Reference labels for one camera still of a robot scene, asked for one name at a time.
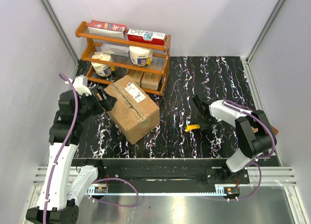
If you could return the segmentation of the yellow utility knife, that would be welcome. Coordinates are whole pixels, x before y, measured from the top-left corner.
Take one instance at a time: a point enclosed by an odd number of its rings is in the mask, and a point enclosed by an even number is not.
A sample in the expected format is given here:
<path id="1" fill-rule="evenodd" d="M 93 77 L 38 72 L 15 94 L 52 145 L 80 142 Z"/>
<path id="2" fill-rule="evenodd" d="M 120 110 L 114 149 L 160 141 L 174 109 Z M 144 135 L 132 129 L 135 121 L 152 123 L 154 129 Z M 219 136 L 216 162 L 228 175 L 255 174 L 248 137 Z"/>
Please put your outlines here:
<path id="1" fill-rule="evenodd" d="M 200 129 L 199 124 L 190 124 L 186 127 L 185 132 L 190 132 L 192 130 Z"/>

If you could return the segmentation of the brown cardboard express box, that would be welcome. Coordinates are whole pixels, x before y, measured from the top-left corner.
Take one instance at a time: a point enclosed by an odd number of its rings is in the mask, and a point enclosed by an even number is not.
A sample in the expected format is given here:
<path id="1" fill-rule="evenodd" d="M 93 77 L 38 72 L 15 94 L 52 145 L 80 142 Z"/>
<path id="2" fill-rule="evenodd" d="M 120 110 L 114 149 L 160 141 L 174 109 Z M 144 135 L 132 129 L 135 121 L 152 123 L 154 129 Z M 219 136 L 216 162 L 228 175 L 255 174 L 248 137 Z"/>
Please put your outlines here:
<path id="1" fill-rule="evenodd" d="M 108 85 L 104 91 L 117 101 L 109 117 L 134 145 L 160 124 L 158 105 L 128 75 Z"/>

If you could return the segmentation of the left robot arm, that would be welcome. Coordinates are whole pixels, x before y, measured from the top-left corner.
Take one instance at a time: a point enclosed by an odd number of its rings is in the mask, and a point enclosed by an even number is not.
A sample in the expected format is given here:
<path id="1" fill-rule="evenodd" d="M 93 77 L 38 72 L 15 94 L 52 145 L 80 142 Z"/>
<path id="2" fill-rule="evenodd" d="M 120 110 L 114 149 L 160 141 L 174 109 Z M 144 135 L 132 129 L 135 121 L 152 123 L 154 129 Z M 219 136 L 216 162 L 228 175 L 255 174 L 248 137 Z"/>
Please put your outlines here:
<path id="1" fill-rule="evenodd" d="M 90 116 L 100 115 L 114 108 L 117 98 L 108 95 L 102 87 L 94 92 L 66 91 L 60 94 L 53 125 L 49 130 L 49 162 L 41 195 L 26 212 L 26 220 L 33 224 L 74 224 L 79 204 L 92 182 L 105 178 L 104 165 L 84 162 L 72 183 L 69 172 L 83 123 Z"/>

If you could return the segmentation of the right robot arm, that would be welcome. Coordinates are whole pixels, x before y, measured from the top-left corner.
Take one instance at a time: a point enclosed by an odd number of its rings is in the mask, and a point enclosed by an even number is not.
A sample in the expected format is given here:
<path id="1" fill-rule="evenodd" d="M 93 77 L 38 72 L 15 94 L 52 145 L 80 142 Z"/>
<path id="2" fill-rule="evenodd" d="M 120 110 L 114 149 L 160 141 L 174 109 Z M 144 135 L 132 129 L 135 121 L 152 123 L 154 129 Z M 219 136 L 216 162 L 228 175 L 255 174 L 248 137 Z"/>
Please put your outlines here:
<path id="1" fill-rule="evenodd" d="M 234 182 L 239 173 L 252 162 L 271 156 L 276 149 L 276 135 L 264 111 L 252 110 L 229 100 L 192 98 L 198 108 L 199 129 L 204 131 L 224 121 L 235 127 L 238 139 L 237 151 L 217 171 L 217 176 L 226 183 Z"/>

